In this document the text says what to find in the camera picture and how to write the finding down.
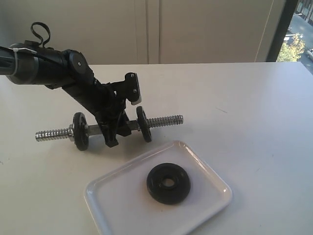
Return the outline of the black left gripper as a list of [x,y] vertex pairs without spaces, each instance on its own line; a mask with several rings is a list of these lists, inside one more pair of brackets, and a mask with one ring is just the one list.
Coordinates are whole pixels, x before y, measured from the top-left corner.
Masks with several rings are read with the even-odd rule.
[[95,84],[97,111],[95,119],[108,147],[118,145],[117,135],[126,137],[132,133],[128,126],[129,118],[125,112],[127,87],[126,81]]

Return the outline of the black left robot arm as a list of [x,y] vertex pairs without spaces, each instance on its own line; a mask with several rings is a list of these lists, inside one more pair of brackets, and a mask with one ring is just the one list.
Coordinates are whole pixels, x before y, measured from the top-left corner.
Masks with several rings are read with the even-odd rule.
[[1,47],[0,73],[17,85],[61,88],[95,117],[108,147],[118,145],[117,135],[132,133],[125,109],[126,101],[140,100],[136,73],[125,74],[119,82],[101,83],[82,53],[43,48],[34,42]]

